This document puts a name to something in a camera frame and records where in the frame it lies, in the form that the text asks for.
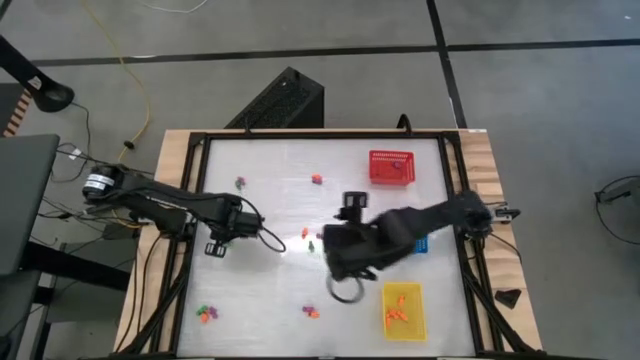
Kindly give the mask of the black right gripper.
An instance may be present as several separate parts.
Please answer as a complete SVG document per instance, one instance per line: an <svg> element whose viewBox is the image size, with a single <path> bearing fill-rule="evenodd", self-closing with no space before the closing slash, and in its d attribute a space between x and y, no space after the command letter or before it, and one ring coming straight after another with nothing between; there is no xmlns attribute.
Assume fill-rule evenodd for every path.
<svg viewBox="0 0 640 360"><path fill-rule="evenodd" d="M375 280L369 268L383 270L403 258L403 224L398 214L383 214L370 224L328 224L323 247L333 280Z"/></svg>

